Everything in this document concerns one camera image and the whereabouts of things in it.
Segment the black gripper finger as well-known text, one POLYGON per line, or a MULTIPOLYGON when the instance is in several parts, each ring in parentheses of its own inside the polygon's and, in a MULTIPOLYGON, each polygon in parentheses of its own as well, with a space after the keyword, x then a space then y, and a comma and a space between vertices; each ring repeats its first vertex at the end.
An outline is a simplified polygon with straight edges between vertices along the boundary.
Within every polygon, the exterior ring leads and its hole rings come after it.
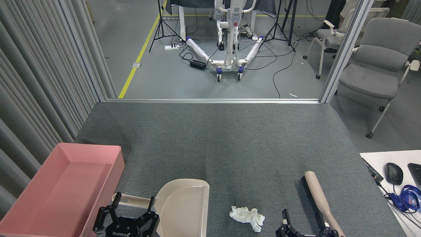
POLYGON ((297 231, 292 227, 288 209, 282 211, 282 225, 276 230, 277 237, 297 237, 297 231))
POLYGON ((319 233, 316 237, 339 237, 337 230, 332 229, 327 222, 323 219, 323 214, 320 211, 315 213, 315 218, 319 228, 319 233))
POLYGON ((149 205, 147 211, 138 217, 138 228, 143 228, 149 221, 151 221, 149 228, 143 230, 141 232, 142 237, 152 237, 153 234, 156 232, 157 227, 160 222, 160 216, 156 214, 155 211, 152 210, 155 203, 155 197, 151 197, 149 201, 149 205))
POLYGON ((119 219, 117 217, 117 213, 116 213, 116 209, 117 209, 118 204, 119 204, 119 202, 121 200, 121 197, 122 197, 122 193, 121 192, 117 192, 116 193, 116 196, 114 198, 114 201, 112 202, 111 205, 107 205, 106 207, 100 207, 99 208, 99 211, 98 211, 98 214, 96 216, 96 220, 95 220, 95 223, 94 223, 94 226, 93 226, 93 231, 97 235, 102 234, 102 233, 105 233, 103 231, 103 229, 104 229, 104 220, 105 220, 105 218, 106 218, 106 216, 108 214, 110 214, 110 216, 111 216, 112 224, 116 224, 116 227, 115 228, 120 228, 121 227, 120 221, 119 221, 119 219))

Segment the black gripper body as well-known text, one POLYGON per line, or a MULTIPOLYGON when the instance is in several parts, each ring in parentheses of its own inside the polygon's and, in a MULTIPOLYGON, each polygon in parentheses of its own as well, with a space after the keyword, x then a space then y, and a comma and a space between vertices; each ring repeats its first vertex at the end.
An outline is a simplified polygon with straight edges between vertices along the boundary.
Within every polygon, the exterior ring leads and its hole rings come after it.
POLYGON ((112 222, 105 230, 106 237, 139 237, 141 227, 146 224, 144 219, 118 217, 117 222, 112 222))

